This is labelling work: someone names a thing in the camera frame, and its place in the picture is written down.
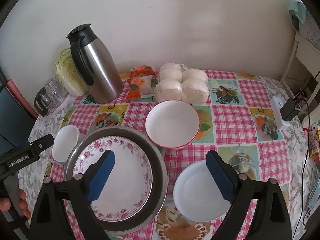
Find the person's left hand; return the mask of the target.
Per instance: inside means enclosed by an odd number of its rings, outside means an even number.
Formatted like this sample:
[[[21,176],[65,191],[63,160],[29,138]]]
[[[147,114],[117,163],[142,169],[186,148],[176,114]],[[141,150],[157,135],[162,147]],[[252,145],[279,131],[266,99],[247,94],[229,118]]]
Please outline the person's left hand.
[[[29,210],[29,205],[27,203],[27,195],[22,189],[18,189],[19,201],[14,203],[14,207],[20,207],[22,211],[22,215],[24,215],[27,220],[31,219],[31,211]],[[12,202],[9,198],[1,198],[0,199],[0,207],[1,211],[9,211],[11,208]]]

